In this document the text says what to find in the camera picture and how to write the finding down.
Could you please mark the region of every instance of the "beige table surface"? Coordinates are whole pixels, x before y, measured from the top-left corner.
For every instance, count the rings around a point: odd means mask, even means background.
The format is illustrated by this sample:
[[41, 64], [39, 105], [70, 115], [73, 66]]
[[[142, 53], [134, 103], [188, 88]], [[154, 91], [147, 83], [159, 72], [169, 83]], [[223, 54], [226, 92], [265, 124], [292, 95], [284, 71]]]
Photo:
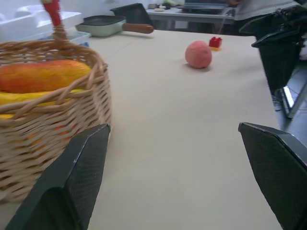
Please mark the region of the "beige table surface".
[[188, 44], [211, 37], [91, 39], [109, 64], [114, 132], [89, 230], [281, 230], [237, 131], [278, 127], [254, 39], [223, 36], [210, 68], [188, 67]]

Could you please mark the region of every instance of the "pan handle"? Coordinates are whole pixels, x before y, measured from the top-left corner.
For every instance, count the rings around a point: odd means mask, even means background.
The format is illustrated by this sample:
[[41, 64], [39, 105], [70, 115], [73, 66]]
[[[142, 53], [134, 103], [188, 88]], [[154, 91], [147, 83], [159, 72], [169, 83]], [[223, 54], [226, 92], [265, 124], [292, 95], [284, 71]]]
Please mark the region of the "pan handle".
[[122, 26], [123, 31], [137, 32], [141, 34], [151, 34], [154, 28], [146, 24], [130, 24], [124, 23]]

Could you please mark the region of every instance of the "wicker basket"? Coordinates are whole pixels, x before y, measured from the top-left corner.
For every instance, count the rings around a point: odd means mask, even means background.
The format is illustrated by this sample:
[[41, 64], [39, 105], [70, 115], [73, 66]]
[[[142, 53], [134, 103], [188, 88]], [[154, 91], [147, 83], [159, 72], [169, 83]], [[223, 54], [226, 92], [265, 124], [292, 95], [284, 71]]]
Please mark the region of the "wicker basket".
[[0, 191], [6, 193], [6, 202], [23, 200], [73, 135], [111, 123], [107, 64], [90, 48], [64, 39], [62, 26], [55, 28], [54, 35], [54, 40], [0, 44], [0, 66], [73, 59], [92, 68], [90, 74], [66, 88], [35, 100], [0, 106], [1, 115], [12, 115], [0, 118]]

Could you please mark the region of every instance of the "frying pan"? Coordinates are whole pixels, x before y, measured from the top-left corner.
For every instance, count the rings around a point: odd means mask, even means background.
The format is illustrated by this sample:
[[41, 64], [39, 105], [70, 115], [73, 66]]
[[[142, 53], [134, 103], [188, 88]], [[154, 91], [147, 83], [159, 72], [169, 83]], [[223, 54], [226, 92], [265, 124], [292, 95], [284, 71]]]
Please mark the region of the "frying pan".
[[108, 37], [121, 31], [151, 34], [154, 28], [146, 24], [129, 24], [123, 16], [92, 16], [84, 19], [84, 23], [76, 26], [78, 31], [88, 32], [92, 36]]

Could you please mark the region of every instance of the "red basket handle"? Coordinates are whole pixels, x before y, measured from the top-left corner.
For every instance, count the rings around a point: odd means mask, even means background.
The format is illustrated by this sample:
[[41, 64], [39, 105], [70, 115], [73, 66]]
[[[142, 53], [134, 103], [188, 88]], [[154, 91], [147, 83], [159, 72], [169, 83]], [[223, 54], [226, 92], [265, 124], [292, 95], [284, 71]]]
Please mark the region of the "red basket handle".
[[67, 40], [67, 35], [62, 25], [61, 16], [59, 14], [59, 0], [41, 0], [41, 2], [52, 20], [54, 26], [54, 39]]

